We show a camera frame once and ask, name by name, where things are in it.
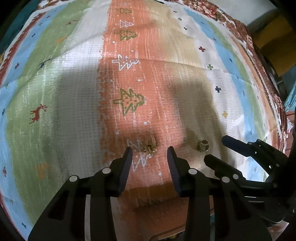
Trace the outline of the yellow furniture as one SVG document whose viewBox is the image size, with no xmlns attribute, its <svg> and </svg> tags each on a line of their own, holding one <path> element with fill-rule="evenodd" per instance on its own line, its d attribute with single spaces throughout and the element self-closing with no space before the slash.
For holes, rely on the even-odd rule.
<svg viewBox="0 0 296 241">
<path fill-rule="evenodd" d="M 283 15 L 277 16 L 256 34 L 253 42 L 278 76 L 295 66 L 295 31 Z"/>
</svg>

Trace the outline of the colourful striped blanket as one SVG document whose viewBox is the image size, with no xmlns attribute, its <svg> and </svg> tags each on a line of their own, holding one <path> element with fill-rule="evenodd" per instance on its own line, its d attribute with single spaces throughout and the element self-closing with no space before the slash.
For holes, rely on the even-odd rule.
<svg viewBox="0 0 296 241">
<path fill-rule="evenodd" d="M 221 138 L 272 145 L 273 113 L 227 28 L 183 1 L 45 1 L 1 63 L 1 206 L 27 239 L 71 175 L 133 150 L 111 201 L 118 240 L 185 228 L 167 148 L 213 177 L 197 146 L 249 180 L 267 173 Z"/>
</svg>

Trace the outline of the teal pillow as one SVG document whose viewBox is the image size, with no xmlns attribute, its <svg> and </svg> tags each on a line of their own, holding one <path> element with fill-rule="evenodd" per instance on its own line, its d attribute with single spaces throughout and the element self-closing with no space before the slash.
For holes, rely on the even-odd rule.
<svg viewBox="0 0 296 241">
<path fill-rule="evenodd" d="M 39 0 L 1 0 L 1 54 L 7 49 L 29 16 L 38 8 Z"/>
</svg>

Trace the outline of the jewelry box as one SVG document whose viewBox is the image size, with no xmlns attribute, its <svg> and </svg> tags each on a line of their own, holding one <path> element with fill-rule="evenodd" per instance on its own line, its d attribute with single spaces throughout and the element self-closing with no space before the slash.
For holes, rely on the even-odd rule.
<svg viewBox="0 0 296 241">
<path fill-rule="evenodd" d="M 183 233 L 185 229 L 173 229 L 169 230 L 167 232 L 163 232 L 157 235 L 152 236 L 149 241 L 157 241 L 157 240 L 175 240 L 176 238 L 179 238 Z"/>
</svg>

